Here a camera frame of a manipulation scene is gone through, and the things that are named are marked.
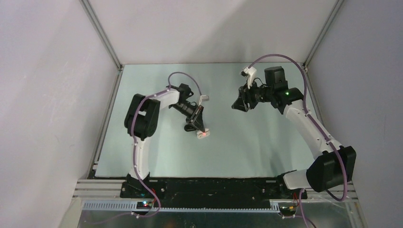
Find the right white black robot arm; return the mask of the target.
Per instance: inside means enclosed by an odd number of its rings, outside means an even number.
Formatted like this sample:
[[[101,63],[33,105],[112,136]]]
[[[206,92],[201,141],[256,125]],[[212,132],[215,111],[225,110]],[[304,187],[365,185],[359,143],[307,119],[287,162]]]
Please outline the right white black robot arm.
[[[232,109],[247,112],[258,103],[271,103],[295,125],[314,158],[308,169],[283,174],[283,181],[276,186],[277,194],[288,199],[296,189],[311,188],[323,192],[350,182],[356,160],[352,146],[343,146],[312,115],[301,91],[288,87],[282,67],[266,68],[266,82],[260,86],[255,82],[256,72],[254,67],[242,70],[246,84],[238,89],[239,95]]]

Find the white earbud charging case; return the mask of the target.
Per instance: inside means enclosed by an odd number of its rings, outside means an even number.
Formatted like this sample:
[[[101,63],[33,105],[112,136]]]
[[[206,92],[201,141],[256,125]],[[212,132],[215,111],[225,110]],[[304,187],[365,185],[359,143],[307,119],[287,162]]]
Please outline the white earbud charging case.
[[[196,136],[198,139],[203,139],[206,138],[210,135],[210,130],[209,129],[205,129],[205,131],[197,131]]]

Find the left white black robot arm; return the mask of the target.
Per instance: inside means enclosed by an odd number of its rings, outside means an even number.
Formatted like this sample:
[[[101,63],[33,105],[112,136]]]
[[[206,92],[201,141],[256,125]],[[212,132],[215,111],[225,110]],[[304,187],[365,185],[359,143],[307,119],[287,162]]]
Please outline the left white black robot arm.
[[[128,134],[134,139],[132,155],[133,167],[129,175],[137,179],[132,185],[132,192],[139,198],[148,196],[150,184],[144,179],[149,175],[149,145],[151,137],[157,129],[159,113],[165,108],[174,108],[185,116],[184,130],[196,132],[197,138],[202,139],[210,135],[205,127],[202,113],[202,103],[191,103],[188,98],[193,91],[187,84],[167,86],[167,89],[156,94],[145,96],[135,94],[128,108],[124,126]]]

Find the black earbud charging case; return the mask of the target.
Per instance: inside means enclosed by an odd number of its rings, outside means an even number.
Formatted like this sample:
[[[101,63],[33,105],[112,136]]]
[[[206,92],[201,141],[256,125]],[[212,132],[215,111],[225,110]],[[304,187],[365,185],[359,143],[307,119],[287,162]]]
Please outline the black earbud charging case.
[[[190,125],[190,124],[186,124],[185,126],[184,126],[184,130],[186,131],[186,132],[194,132],[194,131],[196,131],[197,129],[196,128],[194,128],[192,125]]]

